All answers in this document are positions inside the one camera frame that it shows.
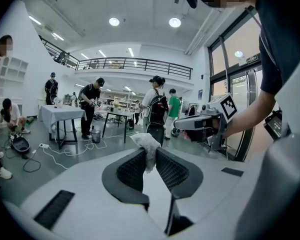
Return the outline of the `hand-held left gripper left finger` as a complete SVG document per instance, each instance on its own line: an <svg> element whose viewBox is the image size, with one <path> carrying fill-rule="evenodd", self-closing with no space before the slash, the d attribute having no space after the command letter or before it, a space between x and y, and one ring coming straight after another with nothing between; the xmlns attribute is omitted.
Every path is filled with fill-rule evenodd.
<svg viewBox="0 0 300 240"><path fill-rule="evenodd" d="M148 205L149 197L143 194L145 170L146 151L139 148L109 164L102 172L102 184L122 203Z"/></svg>

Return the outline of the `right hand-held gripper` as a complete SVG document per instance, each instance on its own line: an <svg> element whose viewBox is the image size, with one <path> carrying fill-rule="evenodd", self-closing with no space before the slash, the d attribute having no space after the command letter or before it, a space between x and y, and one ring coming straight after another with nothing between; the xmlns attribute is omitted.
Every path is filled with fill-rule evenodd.
<svg viewBox="0 0 300 240"><path fill-rule="evenodd" d="M214 118L220 118L223 122L229 123L238 113L238 109L230 93L220 95L209 103L202 106L201 115L188 116L176 119L173 126L176 129L184 131L197 131L203 128L203 139L211 150L224 150L223 146L225 134L221 131L213 133L212 121Z"/></svg>

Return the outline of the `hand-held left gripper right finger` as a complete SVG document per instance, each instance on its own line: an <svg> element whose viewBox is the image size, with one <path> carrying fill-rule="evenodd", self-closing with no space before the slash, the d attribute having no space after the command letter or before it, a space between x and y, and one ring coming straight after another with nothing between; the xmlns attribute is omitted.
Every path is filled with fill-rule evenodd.
<svg viewBox="0 0 300 240"><path fill-rule="evenodd" d="M204 179L197 165L161 147L156 150L156 170L174 199L191 197Z"/></svg>

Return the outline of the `person's right hand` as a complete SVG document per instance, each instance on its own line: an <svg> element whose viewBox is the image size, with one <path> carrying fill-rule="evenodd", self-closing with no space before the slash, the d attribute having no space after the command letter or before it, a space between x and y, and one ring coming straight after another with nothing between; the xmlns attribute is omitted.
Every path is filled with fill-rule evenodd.
<svg viewBox="0 0 300 240"><path fill-rule="evenodd" d="M223 135L226 134L228 129L228 124L222 121L220 118L213 118L212 119L212 132L217 134L221 132Z"/></svg>

